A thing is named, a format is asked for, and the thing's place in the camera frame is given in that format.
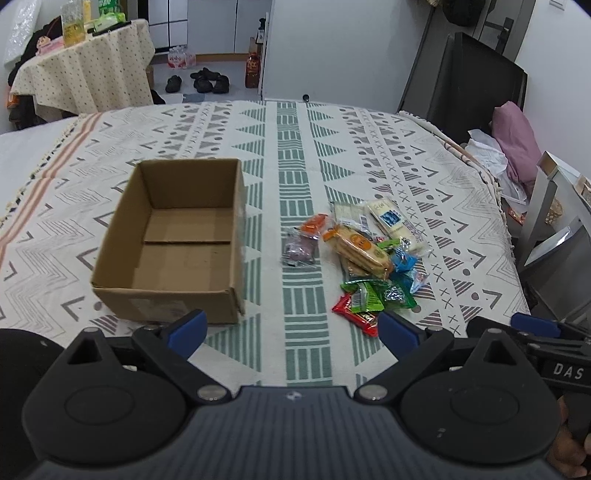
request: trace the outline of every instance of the black bag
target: black bag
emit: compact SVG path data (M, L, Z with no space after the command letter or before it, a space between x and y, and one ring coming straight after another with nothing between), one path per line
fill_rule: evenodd
M478 23L486 0L443 0L443 14L448 22L460 27L473 27Z

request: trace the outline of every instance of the table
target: table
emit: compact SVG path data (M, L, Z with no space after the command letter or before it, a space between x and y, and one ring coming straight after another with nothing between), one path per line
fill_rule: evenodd
M154 56L146 20L26 62L11 93L34 95L47 121L59 110L80 114L152 105L145 74Z

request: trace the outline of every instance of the geometric pattern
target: geometric pattern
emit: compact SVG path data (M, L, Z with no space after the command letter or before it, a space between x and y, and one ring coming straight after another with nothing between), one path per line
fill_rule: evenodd
M86 326L107 336L137 328L93 295L89 278L129 175L148 158L242 162L246 315L237 325L210 326L191 358L232 391L243 384L354 390L394 362L379 339L331 312L342 271L328 245L309 267L279 261L287 231L329 213L330 201L392 197L424 235L433 255L417 269L428 283L415 308L399 311L419 327L464 335L475 315L508 323L527 311L478 167L413 120L347 106L234 101L127 108L72 125L22 179L24 192L0 228L0 327L64 346Z
M320 171L322 172L322 179L324 181L344 179L345 177L349 177L350 175L353 175L355 173L352 170L347 170L346 168L339 167L338 165L329 163L322 159L319 160Z

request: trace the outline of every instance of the open cardboard box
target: open cardboard box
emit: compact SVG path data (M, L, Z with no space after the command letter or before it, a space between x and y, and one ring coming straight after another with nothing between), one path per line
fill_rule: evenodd
M209 323L237 323L244 211L237 159L139 163L103 240L94 293L125 319L173 322L202 309Z

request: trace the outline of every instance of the red snack wrapper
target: red snack wrapper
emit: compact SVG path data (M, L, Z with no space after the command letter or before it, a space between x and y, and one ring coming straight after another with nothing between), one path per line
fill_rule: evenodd
M351 295L350 293L343 295L332 308L332 311L354 323L363 333L371 337L377 337L378 316L372 312L351 313Z

